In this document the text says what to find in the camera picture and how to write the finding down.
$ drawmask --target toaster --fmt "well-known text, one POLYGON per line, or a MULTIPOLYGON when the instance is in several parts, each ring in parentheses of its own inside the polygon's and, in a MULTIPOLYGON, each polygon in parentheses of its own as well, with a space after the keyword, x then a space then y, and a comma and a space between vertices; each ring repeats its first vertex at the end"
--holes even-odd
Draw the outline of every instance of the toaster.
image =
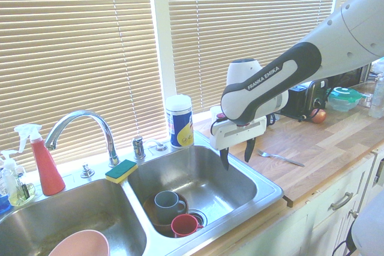
POLYGON ((319 79, 288 89, 288 102, 281 109, 281 114, 298 118, 309 116, 313 109, 324 109, 327 88, 328 79, 319 79))

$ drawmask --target sink drain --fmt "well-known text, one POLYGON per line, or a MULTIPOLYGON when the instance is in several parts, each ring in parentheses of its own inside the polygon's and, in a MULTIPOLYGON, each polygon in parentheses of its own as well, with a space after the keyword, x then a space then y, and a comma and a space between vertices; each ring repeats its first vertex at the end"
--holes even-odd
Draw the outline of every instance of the sink drain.
POLYGON ((201 226, 207 226, 208 224, 208 218, 205 216, 205 214, 203 212, 201 212, 200 210, 197 210, 197 209, 189 209, 188 210, 188 214, 189 215, 193 215, 198 223, 201 225, 201 226))

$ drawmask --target stainless steel sink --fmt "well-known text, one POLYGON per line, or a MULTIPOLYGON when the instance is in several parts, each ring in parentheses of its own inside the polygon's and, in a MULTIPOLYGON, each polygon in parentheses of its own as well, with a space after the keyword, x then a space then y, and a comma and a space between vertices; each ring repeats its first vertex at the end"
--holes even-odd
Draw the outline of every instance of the stainless steel sink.
MULTIPOLYGON (((106 161, 92 166, 96 174, 89 179, 81 179, 81 169, 70 173, 66 191, 0 215, 0 255, 47 256, 83 229, 101 231, 111 256, 191 255, 283 196, 280 187, 231 155, 226 171, 209 140, 194 136, 195 145, 187 149, 147 149, 120 185, 104 179, 106 161), (204 227, 177 239, 158 233, 142 205, 162 190, 183 195, 204 227)), ((120 159, 134 161, 133 155, 120 159)))
POLYGON ((223 168, 220 157, 204 146, 192 146, 146 162, 128 177, 141 204, 164 190, 184 196, 203 225, 251 201, 256 183, 238 169, 223 168))
POLYGON ((188 149, 169 149, 164 153, 153 148, 146 155, 123 184, 131 203, 140 205, 136 212, 152 240, 146 255, 191 254, 283 196, 279 186, 232 155, 226 171, 218 151, 200 133, 195 133, 195 145, 188 149), (184 196, 189 211, 204 228, 177 239, 159 234, 142 204, 162 190, 184 196))
POLYGON ((0 223, 2 256, 48 256, 74 232, 94 229, 111 256, 142 255, 146 234, 120 185, 96 180, 9 214, 0 223))

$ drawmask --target sponge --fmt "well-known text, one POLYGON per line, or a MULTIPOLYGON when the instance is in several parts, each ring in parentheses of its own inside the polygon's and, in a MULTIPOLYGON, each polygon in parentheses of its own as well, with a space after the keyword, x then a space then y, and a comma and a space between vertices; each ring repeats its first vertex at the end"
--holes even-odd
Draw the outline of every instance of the sponge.
POLYGON ((137 169, 135 162, 124 160, 106 173, 106 179, 113 183, 120 183, 137 169))

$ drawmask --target white cabinet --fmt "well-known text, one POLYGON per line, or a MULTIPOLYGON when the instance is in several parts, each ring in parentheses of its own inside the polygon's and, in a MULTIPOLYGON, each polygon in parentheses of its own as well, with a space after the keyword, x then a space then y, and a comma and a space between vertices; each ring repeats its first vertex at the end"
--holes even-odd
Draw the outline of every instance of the white cabinet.
MULTIPOLYGON (((308 255, 332 255, 339 243, 346 239, 349 227, 353 222, 350 210, 356 210, 358 205, 356 199, 350 201, 315 227, 312 232, 308 255)), ((344 248, 345 245, 338 248, 335 256, 343 255, 344 248)))
POLYGON ((384 189, 384 146, 373 150, 373 153, 376 157, 370 171, 360 210, 384 189))
MULTIPOLYGON (((376 159, 374 154, 367 155, 319 188, 292 214, 267 228, 259 227, 220 255, 331 256, 347 237, 353 222, 350 211, 358 212, 364 194, 371 191, 376 159)), ((345 247, 341 246, 335 256, 345 255, 345 247)))
MULTIPOLYGON (((364 195, 374 155, 365 157, 351 167, 341 178, 329 183, 319 191, 310 203, 316 209, 313 231, 307 253, 303 255, 332 255, 339 243, 344 241, 353 222, 350 211, 358 211, 364 195)), ((344 255, 342 245, 336 256, 344 255)))
POLYGON ((299 256, 308 234, 308 215, 294 213, 289 218, 250 239, 232 256, 299 256))

